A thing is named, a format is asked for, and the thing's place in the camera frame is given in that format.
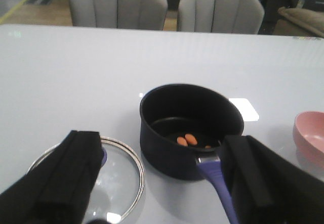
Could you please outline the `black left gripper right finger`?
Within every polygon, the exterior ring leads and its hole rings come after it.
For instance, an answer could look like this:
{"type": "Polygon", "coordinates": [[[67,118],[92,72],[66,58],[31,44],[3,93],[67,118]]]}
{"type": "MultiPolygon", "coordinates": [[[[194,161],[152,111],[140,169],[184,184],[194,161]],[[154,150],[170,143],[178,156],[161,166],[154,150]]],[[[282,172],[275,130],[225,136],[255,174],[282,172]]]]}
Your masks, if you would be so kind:
{"type": "Polygon", "coordinates": [[[323,223],[323,181],[252,136],[226,136],[221,161],[239,223],[323,223]]]}

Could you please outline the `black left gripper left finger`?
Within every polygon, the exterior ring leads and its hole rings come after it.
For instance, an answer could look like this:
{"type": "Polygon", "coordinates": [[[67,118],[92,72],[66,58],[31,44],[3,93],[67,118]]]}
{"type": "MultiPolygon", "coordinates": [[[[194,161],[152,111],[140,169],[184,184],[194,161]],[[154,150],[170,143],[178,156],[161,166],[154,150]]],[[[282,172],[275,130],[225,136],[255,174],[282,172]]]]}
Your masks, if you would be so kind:
{"type": "Polygon", "coordinates": [[[100,168],[99,133],[71,131],[1,193],[1,223],[81,223],[100,168]]]}

